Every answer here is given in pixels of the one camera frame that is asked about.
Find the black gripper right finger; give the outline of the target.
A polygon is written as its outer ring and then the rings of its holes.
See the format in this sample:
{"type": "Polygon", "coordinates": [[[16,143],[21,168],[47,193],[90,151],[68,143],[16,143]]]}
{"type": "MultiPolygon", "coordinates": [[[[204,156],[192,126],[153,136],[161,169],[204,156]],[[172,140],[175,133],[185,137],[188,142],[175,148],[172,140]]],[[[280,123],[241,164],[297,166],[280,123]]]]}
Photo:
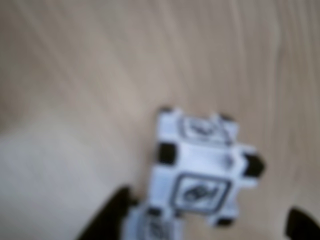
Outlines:
{"type": "Polygon", "coordinates": [[[292,207],[286,218],[284,233],[289,240],[319,240],[320,223],[308,212],[292,207]]]}

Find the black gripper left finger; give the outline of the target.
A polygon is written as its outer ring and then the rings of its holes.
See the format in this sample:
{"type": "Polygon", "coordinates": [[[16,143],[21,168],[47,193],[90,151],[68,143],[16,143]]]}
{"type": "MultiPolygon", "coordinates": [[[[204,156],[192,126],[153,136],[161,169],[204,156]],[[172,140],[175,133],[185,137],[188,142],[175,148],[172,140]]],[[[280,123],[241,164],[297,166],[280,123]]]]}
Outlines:
{"type": "Polygon", "coordinates": [[[131,188],[124,185],[100,208],[81,231],[78,240],[120,240],[124,219],[137,200],[132,197],[131,188]]]}

